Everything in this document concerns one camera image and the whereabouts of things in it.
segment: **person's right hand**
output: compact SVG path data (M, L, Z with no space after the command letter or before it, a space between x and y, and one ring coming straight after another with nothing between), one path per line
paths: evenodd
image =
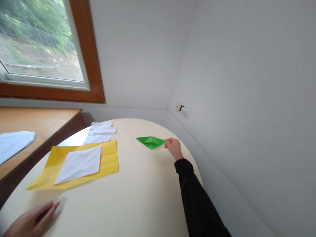
M16 219L2 237L37 237L56 211L58 203L45 202Z
M176 161L183 159L179 140L175 138L166 139L165 148L168 148Z

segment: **green origami boat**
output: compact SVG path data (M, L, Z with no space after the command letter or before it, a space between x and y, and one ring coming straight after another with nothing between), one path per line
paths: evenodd
M151 150L166 143L165 140L159 139L156 137L140 137L140 138L136 138L136 139L138 141L140 141L141 143L143 143L145 146L147 146Z

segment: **electrical outlet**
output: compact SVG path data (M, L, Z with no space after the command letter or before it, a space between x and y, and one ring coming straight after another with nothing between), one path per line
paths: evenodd
M181 104L178 102L177 103L177 106L175 107L175 110L177 111L177 112L179 112L180 111L180 109L181 109Z
M188 110L186 107L181 107L181 114L183 114L185 117L189 116L190 110Z

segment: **cream table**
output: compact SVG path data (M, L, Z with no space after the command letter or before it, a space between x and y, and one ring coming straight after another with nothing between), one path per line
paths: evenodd
M42 202L66 198L58 218L44 236L188 236L174 159L164 146L150 150L136 137L177 138L168 129L146 120L114 119L119 172L69 190L28 191L25 187L43 170L49 153L25 176L0 211L2 234L22 213ZM82 145L89 128L59 146ZM192 155L181 142L201 181Z

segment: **dirt ground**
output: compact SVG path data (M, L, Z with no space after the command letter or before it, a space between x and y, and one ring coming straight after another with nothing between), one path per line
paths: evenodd
M0 59L10 73L83 81L74 52L0 34Z

